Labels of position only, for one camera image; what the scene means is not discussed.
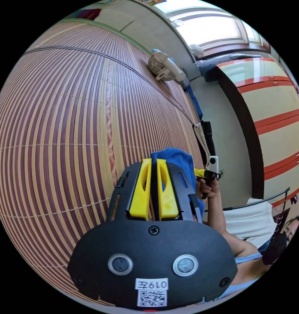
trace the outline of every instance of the green wall trim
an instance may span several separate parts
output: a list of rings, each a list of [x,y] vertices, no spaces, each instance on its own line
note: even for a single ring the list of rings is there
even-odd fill
[[[65,22],[86,23],[86,24],[90,24],[90,25],[93,25],[93,26],[98,26],[98,27],[104,28],[104,29],[106,29],[106,30],[108,30],[110,32],[113,32],[113,33],[121,36],[122,38],[127,40],[129,43],[131,43],[133,46],[135,46],[136,48],[138,48],[139,50],[141,50],[142,52],[144,52],[148,56],[151,56],[151,54],[152,54],[148,49],[146,49],[144,46],[142,46],[141,44],[136,42],[131,37],[123,34],[122,32],[118,31],[117,29],[115,29],[115,28],[113,28],[113,27],[111,27],[109,25],[106,25],[104,23],[100,23],[100,22],[97,22],[97,21],[91,21],[91,20],[87,20],[87,19],[77,19],[77,18],[65,18],[65,19],[61,20],[60,22],[58,22],[58,23],[65,23]]]

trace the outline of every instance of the striped bamboo wall covering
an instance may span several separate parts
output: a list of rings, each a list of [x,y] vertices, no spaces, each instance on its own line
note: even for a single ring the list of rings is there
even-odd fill
[[[67,263],[80,237],[105,221],[124,168],[166,147],[203,167],[193,107],[175,82],[154,79],[147,60],[108,30],[59,23],[0,94],[2,223],[44,280],[82,299]]]

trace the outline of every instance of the sticker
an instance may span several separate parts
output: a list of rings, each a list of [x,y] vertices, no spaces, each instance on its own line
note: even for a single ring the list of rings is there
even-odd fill
[[[137,306],[161,307],[167,306],[168,278],[135,280],[138,290]]]
[[[167,306],[167,290],[139,290],[137,306]]]
[[[136,290],[168,290],[168,278],[135,280]]]

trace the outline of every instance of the yellow 3d-printed part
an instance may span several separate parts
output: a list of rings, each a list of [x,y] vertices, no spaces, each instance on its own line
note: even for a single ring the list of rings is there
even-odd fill
[[[164,159],[157,159],[159,219],[176,218],[179,214],[176,197],[169,176],[167,163]]]
[[[139,177],[136,182],[132,204],[129,213],[132,217],[145,218],[148,220],[150,178],[152,174],[152,159],[143,159]]]
[[[194,168],[194,174],[196,177],[205,178],[204,172],[205,172],[205,169],[195,169]]]

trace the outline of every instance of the qr code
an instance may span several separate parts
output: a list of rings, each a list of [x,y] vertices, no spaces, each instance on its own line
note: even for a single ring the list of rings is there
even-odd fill
[[[138,290],[137,306],[167,306],[167,290]]]

